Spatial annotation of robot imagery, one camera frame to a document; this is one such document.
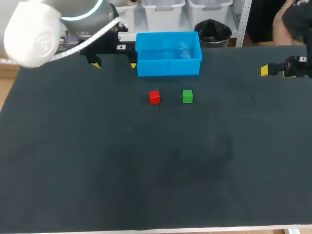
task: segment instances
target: blue plastic bin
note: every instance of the blue plastic bin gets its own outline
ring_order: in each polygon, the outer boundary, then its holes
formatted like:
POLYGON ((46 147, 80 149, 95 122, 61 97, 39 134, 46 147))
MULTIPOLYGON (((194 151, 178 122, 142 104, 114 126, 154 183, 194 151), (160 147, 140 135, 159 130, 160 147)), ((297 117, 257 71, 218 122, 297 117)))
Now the blue plastic bin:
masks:
POLYGON ((202 60, 197 32, 139 33, 139 77, 199 75, 202 60))

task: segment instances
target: cable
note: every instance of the cable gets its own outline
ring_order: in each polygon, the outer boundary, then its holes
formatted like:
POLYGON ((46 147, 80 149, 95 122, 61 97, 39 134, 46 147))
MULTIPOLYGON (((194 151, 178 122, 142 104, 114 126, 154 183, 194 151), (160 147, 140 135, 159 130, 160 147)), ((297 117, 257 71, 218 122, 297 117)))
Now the cable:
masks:
MULTIPOLYGON (((125 21, 121 17, 117 17, 117 18, 113 19, 109 24, 105 25, 102 29, 100 29, 97 33, 95 33, 89 39, 84 41, 83 43, 75 46, 74 48, 72 48, 70 50, 67 50, 67 51, 62 52, 62 53, 57 54, 57 55, 54 55, 53 58, 51 59, 51 61, 62 59, 62 58, 65 58, 67 56, 70 56, 70 55, 73 55, 73 54, 79 52, 80 50, 86 48, 87 46, 92 44, 94 41, 99 39, 101 36, 103 36, 105 33, 107 33, 109 30, 111 30, 118 23, 125 26, 126 28, 128 28, 128 25, 125 23, 125 21)), ((10 59, 0 58, 0 64, 15 65, 17 63, 10 60, 10 59)))

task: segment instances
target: black trash bag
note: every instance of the black trash bag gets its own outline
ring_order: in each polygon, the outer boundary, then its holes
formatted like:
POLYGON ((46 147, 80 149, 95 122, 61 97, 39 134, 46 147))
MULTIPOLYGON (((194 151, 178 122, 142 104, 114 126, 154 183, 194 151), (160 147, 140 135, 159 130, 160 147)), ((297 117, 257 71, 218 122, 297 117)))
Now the black trash bag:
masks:
POLYGON ((232 36, 232 31, 228 26, 213 19, 198 23, 194 31, 198 32, 199 39, 204 42, 219 42, 232 36))

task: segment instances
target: black table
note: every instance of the black table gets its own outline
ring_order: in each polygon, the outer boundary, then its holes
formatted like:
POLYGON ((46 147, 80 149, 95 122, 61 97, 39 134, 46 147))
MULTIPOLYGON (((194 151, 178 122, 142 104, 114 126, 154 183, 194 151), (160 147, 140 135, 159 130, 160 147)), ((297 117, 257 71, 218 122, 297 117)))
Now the black table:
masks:
POLYGON ((312 81, 260 77, 290 55, 305 47, 205 50, 186 78, 138 78, 123 56, 21 69, 0 113, 0 233, 311 224, 312 81))

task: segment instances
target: red cube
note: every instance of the red cube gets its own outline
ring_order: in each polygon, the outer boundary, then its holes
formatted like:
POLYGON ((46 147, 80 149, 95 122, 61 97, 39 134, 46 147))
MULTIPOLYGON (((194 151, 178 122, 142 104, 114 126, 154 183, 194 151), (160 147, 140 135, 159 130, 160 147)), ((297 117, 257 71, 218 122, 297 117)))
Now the red cube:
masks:
POLYGON ((160 95, 159 91, 150 91, 150 102, 151 104, 160 104, 160 95))

